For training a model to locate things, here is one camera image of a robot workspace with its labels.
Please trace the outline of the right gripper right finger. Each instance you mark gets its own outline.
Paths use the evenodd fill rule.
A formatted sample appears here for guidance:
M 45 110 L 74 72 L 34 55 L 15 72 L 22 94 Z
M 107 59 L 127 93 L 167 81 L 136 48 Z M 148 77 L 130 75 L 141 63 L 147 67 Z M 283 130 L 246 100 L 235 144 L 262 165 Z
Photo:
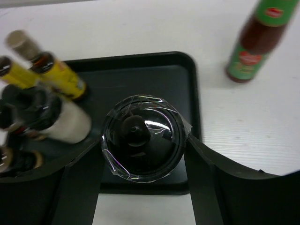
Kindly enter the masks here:
M 185 164 L 198 225 L 297 225 L 300 173 L 284 176 L 241 165 L 187 138 Z

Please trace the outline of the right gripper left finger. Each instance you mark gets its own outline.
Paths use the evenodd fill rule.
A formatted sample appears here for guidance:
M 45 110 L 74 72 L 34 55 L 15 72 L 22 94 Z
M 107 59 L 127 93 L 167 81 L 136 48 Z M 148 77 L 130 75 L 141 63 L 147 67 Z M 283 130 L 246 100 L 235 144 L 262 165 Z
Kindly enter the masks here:
M 17 177 L 0 180 L 2 225 L 91 225 L 105 160 L 98 138 Z

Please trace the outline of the black-cap spice jar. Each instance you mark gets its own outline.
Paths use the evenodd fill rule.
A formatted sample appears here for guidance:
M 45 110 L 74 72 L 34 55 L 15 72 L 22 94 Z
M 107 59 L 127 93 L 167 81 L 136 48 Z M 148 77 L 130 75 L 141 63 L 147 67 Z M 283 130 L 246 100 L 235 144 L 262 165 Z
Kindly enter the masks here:
M 10 147 L 0 147 L 0 177 L 16 177 L 21 173 L 41 167 L 44 164 L 43 155 L 34 151 L 14 150 Z
M 17 116 L 14 108 L 0 102 L 0 129 L 8 133 L 31 138 L 35 141 L 41 141 L 47 138 L 42 134 L 26 126 Z

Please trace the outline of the white shaker black lid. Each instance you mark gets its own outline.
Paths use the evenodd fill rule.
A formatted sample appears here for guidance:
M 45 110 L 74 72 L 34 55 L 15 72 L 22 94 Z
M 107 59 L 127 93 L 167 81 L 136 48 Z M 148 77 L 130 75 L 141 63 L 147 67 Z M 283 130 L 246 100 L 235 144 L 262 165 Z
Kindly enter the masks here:
M 9 84 L 1 99 L 25 127 L 48 138 L 75 144 L 91 131 L 91 118 L 81 107 L 45 86 L 21 89 Z
M 164 99 L 134 95 L 107 114 L 101 150 L 113 175 L 131 182 L 152 183 L 175 169 L 191 129 Z

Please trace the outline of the yellow-label oil bottle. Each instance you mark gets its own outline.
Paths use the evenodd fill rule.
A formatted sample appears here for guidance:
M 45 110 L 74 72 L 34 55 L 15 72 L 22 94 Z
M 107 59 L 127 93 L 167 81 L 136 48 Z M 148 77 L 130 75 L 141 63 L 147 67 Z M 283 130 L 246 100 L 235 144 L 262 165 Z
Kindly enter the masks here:
M 37 74 L 23 68 L 7 56 L 0 57 L 0 79 L 21 89 L 34 87 L 40 81 Z
M 83 99 L 88 85 L 65 62 L 43 50 L 24 30 L 14 30 L 5 38 L 6 46 L 31 63 L 30 70 L 41 80 L 73 101 Z

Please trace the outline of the green-label chili sauce bottle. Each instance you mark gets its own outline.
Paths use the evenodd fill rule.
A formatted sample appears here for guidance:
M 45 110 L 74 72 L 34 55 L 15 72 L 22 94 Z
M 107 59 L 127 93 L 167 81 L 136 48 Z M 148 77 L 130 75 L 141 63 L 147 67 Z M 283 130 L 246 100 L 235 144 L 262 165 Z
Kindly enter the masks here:
M 260 0 L 240 32 L 226 66 L 237 83 L 255 78 L 276 49 L 291 22 L 299 0 Z

